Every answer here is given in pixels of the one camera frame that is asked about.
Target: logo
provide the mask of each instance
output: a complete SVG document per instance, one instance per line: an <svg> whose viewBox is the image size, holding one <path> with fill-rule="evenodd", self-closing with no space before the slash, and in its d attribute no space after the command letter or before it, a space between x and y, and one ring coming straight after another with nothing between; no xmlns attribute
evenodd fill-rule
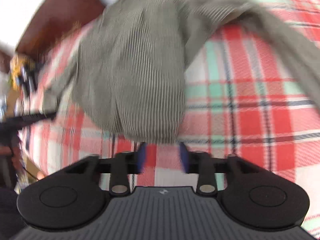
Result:
<svg viewBox="0 0 320 240"><path fill-rule="evenodd" d="M163 189L163 190L160 190L159 193L162 195L166 195L169 193L169 191L167 191L166 189Z"/></svg>

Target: circular pad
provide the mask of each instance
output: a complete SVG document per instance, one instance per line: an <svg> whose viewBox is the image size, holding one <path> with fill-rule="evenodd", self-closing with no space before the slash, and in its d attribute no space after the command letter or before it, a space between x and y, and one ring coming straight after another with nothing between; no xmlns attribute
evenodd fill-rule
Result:
<svg viewBox="0 0 320 240"><path fill-rule="evenodd" d="M253 188L249 196L253 202L264 207L276 207L281 205L286 199L286 193L273 186L259 186Z"/></svg>
<svg viewBox="0 0 320 240"><path fill-rule="evenodd" d="M242 174L223 191L226 212L258 230L282 230L300 225L309 197L298 185L271 172Z"/></svg>
<svg viewBox="0 0 320 240"><path fill-rule="evenodd" d="M40 195L40 201L48 207L66 207L76 199L77 192L71 187L52 187Z"/></svg>
<svg viewBox="0 0 320 240"><path fill-rule="evenodd" d="M95 218L106 194L83 174L56 175L25 188L17 207L30 225L44 229L69 229Z"/></svg>

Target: yellow object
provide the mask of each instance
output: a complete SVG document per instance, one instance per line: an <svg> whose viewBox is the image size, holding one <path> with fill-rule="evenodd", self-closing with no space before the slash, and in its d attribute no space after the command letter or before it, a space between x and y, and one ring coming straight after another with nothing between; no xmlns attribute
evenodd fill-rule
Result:
<svg viewBox="0 0 320 240"><path fill-rule="evenodd" d="M16 91L20 91L20 87L17 84L17 77L21 75L21 67L28 65L30 70L34 69L35 62L26 55L16 54L10 61L10 70L12 78L12 87Z"/></svg>

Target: gray fabric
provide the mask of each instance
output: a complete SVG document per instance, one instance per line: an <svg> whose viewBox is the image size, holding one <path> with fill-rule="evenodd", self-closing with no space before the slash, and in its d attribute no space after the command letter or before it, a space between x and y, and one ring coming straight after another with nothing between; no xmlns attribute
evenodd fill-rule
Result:
<svg viewBox="0 0 320 240"><path fill-rule="evenodd" d="M184 112L184 71L230 21L269 41L320 106L320 51L251 0L119 0L45 91L44 109L56 107L71 83L72 100L102 129L136 141L173 142Z"/></svg>

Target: red and white checkered cloth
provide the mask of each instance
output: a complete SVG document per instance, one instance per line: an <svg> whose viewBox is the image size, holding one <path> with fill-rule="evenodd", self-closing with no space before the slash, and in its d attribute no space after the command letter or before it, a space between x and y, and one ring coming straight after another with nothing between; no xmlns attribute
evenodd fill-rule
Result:
<svg viewBox="0 0 320 240"><path fill-rule="evenodd" d="M256 0L320 44L320 0ZM86 30L65 39L51 52L40 76L31 110L41 108L43 91L60 75ZM275 51L239 26L221 28L205 44L185 73L187 109L179 139L192 150L215 157L234 153L302 186L310 197L303 224L320 236L320 116L313 102L286 71ZM135 142L102 131L64 96L65 111L55 122L22 133L30 158L53 173L92 154L110 158L131 151ZM148 145L144 173L131 176L132 187L195 186L196 175L183 174L177 145ZM105 188L104 177L101 187ZM223 187L223 177L219 177Z"/></svg>

